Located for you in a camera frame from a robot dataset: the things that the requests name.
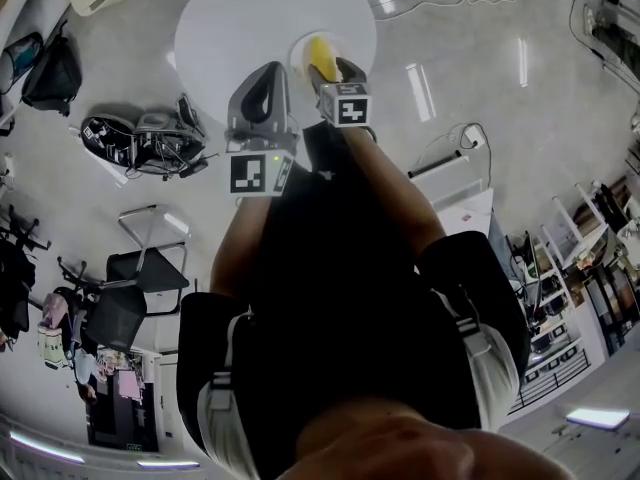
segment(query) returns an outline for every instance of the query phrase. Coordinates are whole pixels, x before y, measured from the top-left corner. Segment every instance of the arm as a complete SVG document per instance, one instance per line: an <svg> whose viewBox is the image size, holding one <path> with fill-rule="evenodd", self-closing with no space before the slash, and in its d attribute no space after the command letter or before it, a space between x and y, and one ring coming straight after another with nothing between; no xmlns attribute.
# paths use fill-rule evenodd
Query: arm
<svg viewBox="0 0 640 480"><path fill-rule="evenodd" d="M349 149L383 208L407 237L418 258L446 236L435 210L362 128L344 128Z"/></svg>
<svg viewBox="0 0 640 480"><path fill-rule="evenodd" d="M262 239L270 206L269 197L242 200L213 262L211 293L243 298L243 288Z"/></svg>

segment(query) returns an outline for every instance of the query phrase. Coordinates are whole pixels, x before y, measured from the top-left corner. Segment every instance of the black chair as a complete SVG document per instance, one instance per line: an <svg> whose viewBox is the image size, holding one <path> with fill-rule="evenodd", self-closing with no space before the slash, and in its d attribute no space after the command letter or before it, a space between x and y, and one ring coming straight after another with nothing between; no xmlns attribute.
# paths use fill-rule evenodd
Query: black chair
<svg viewBox="0 0 640 480"><path fill-rule="evenodd" d="M126 217L145 212L152 218L143 241L123 221ZM187 248L184 242L149 247L159 213L157 206L149 206L120 215L118 220L121 227L141 250L110 256L107 260L107 280L98 285L87 283L88 290L99 290L99 299L88 316L85 332L90 339L107 348L129 352L145 318L171 316L180 312L182 290L189 286L189 281L182 274L187 260ZM162 254L162 251L169 249L182 250L180 271ZM173 309L160 313L147 312L145 293L172 290L178 291Z"/></svg>

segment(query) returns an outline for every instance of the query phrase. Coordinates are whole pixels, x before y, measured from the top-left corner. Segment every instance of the floor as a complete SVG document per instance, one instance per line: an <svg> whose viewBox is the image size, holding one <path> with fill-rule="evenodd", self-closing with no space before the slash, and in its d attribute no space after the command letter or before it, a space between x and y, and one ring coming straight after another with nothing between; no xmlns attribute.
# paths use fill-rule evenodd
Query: floor
<svg viewBox="0 0 640 480"><path fill-rule="evenodd" d="M71 13L68 27L84 83L70 118L23 106L14 133L0 141L0 154L10 151L17 171L16 191L3 204L13 202L19 211L39 217L41 236L53 242L50 252L38 254L36 298L60 283L58 255L70 262L84 259L93 275L103 277L110 254L132 249L116 224L118 214L154 203L186 216L192 229L187 275L207 285L235 211L221 188L218 159L187 180L164 183L143 176L122 185L69 133L70 126L78 127L88 112L105 104L126 111L174 105L182 88L170 62L173 38L188 1L127 0L91 18ZM369 0L381 20L424 1L459 0ZM456 149L455 142L439 138L454 125L482 124L492 158L484 148L472 152L472 164L486 182L491 170L495 210L508 233L534 229L551 197L568 193L575 183L611 181L623 170L637 96L572 37L571 1L424 5L377 24L370 82L381 147L408 170ZM579 34L582 2L573 21ZM420 73L419 87L412 86L412 70ZM421 97L426 106L416 99ZM201 117L211 138L207 153L221 151L223 126ZM158 306L168 303L157 301ZM144 346L177 345L177 319L151 325L141 332ZM0 376L8 367L3 363ZM0 408L7 407L4 396ZM19 405L19 388L10 396Z"/></svg>

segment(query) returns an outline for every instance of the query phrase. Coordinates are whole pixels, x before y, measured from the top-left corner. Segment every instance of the white round table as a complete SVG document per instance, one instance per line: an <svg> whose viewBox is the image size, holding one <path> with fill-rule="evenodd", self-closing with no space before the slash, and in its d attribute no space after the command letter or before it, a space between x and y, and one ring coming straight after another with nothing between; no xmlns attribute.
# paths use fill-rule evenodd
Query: white round table
<svg viewBox="0 0 640 480"><path fill-rule="evenodd" d="M290 55L316 31L339 38L346 50L341 54L369 72L376 27L367 0L191 0L176 32L176 68L189 96L226 125L229 98L245 78L280 61L287 69L291 115L304 129L321 117L309 87L291 69Z"/></svg>

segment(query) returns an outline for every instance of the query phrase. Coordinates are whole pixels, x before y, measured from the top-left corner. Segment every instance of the black backpack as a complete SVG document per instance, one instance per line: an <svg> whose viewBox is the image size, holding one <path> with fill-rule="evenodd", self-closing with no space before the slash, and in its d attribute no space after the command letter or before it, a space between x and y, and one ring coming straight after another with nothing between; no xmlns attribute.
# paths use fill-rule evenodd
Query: black backpack
<svg viewBox="0 0 640 480"><path fill-rule="evenodd" d="M62 37L61 27L29 73L22 88L22 101L38 110L57 110L67 117L69 102L75 99L81 85L80 66L69 40Z"/></svg>

